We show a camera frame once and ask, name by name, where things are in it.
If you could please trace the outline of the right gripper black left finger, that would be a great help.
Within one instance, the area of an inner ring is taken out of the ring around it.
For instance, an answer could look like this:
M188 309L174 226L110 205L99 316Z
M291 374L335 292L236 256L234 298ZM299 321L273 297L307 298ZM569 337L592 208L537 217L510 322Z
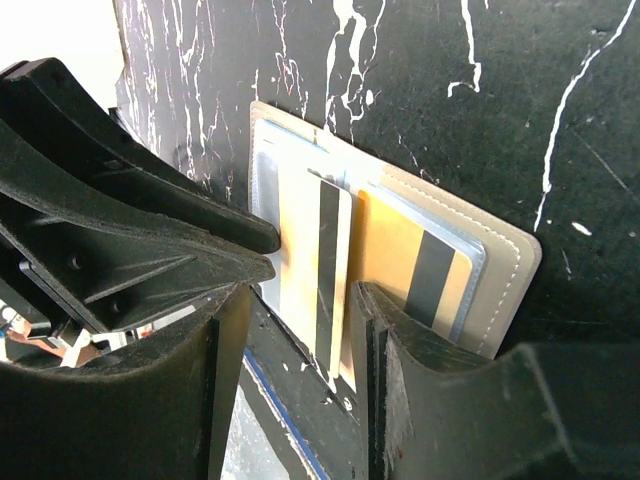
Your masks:
M1 367L5 479L217 479L250 321L245 285L82 367Z

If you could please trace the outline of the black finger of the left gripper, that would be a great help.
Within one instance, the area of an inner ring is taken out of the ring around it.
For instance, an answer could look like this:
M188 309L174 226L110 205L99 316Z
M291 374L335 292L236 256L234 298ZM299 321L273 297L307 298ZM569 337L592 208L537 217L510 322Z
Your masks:
M122 203L189 223L258 254L276 228L162 161L105 112L56 58L1 73L1 117L62 169Z
M265 256L111 198L2 126L1 297L14 309L124 331L274 275Z

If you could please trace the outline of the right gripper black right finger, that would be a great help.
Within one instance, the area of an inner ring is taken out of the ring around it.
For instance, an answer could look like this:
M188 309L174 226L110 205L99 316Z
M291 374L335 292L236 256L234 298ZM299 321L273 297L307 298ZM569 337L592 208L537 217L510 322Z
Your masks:
M635 479L639 349L471 353L357 281L349 318L369 479Z

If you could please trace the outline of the gold card black stripe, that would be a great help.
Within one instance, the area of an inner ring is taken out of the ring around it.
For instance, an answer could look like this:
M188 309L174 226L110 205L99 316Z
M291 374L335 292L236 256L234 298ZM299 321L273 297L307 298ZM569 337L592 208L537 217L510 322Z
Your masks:
M279 316L327 373L339 375L353 198L303 170L281 170Z

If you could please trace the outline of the grey leather card holder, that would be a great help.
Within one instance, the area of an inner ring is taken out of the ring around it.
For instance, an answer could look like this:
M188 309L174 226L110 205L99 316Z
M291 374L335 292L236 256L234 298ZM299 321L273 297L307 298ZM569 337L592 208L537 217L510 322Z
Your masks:
M452 341L486 358L494 358L540 264L539 242L507 222L455 195L338 139L319 127L254 101L250 111L249 205L252 213L272 221L266 199L275 179L260 166L260 146L271 144L282 154L309 146L318 159L296 159L296 165L332 177L352 193L376 186L444 220L458 233L479 241L486 263L479 276L470 312L450 334Z

